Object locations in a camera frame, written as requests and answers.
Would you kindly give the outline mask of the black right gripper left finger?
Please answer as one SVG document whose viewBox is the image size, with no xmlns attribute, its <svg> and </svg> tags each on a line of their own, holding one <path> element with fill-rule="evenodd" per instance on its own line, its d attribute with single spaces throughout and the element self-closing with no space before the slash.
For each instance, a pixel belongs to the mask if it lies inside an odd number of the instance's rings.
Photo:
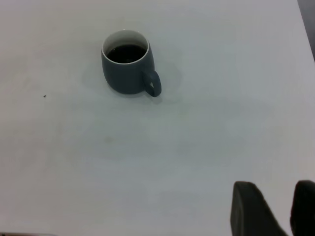
<svg viewBox="0 0 315 236">
<path fill-rule="evenodd" d="M 285 236 L 261 191 L 254 183 L 233 185 L 230 215 L 233 236 Z"/>
</svg>

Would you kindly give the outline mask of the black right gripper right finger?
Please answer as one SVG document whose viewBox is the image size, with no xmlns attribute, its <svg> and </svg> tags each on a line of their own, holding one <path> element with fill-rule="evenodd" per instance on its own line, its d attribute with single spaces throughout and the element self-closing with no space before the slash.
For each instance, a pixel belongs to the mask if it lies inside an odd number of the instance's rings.
<svg viewBox="0 0 315 236">
<path fill-rule="evenodd" d="M 311 180 L 300 180 L 295 186 L 290 225 L 294 236 L 315 235 L 315 183 Z"/>
</svg>

